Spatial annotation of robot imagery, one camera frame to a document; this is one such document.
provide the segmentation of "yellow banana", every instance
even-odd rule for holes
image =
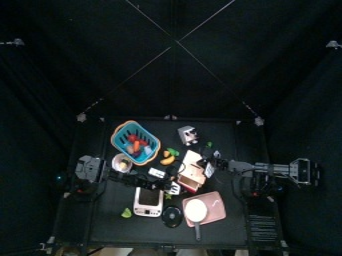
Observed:
[[[168,158],[165,158],[165,159],[163,159],[163,160],[160,161],[160,164],[161,164],[161,165],[168,165],[168,164],[172,164],[173,161],[175,161],[175,156],[169,156]]]

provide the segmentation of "black table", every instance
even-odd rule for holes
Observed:
[[[114,128],[128,119],[89,119],[78,124],[73,148],[69,158],[69,169],[74,170],[77,159],[90,155],[106,160],[108,165],[118,153],[110,145],[109,138]],[[267,150],[263,129],[251,121],[231,120],[160,120],[135,119],[143,128],[159,138],[161,149],[155,160],[145,166],[133,167],[148,172],[149,167],[164,170],[160,165],[163,149],[175,148],[184,157],[188,149],[195,152],[211,141],[224,159],[247,162],[267,162]],[[199,133],[199,143],[191,146],[181,144],[177,128],[192,126]],[[133,215],[124,219],[122,209],[132,209],[135,188],[121,183],[106,182],[105,191],[92,202],[74,202],[72,198],[61,198],[53,236],[56,245],[78,247],[145,247],[163,248],[247,248],[245,219],[239,196],[236,180],[227,171],[216,171],[207,179],[196,194],[217,191],[224,201],[225,215],[223,220],[201,225],[201,241],[195,240],[193,228],[185,220],[176,228],[164,226],[160,217],[148,218]],[[164,200],[164,207],[175,205],[181,209],[181,200],[193,194],[172,196]]]

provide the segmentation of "orange object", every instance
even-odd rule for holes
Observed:
[[[133,152],[137,152],[139,150],[140,150],[140,142],[139,142],[139,140],[136,140],[133,142]]]
[[[163,156],[164,156],[164,157],[168,157],[169,154],[171,154],[171,153],[169,153],[169,151],[167,151],[167,150],[163,152]]]

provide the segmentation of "red object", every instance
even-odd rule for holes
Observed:
[[[137,136],[135,134],[128,135],[128,141],[133,143],[137,140]]]
[[[148,143],[144,140],[139,140],[141,146],[148,146]]]

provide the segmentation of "black fabric wall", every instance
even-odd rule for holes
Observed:
[[[324,168],[281,199],[288,239],[340,254],[340,13],[339,0],[1,1],[0,42],[25,43],[0,44],[1,250],[46,240],[74,115],[102,99],[86,113],[253,118],[244,101],[271,160]]]
[[[267,120],[268,150],[273,162],[298,157],[323,169],[315,191],[291,189],[281,198],[287,237],[306,247],[342,254],[342,51],[331,50]]]
[[[36,255],[52,234],[53,179],[66,168],[76,121],[32,61],[10,47],[0,50],[0,88],[0,254]]]

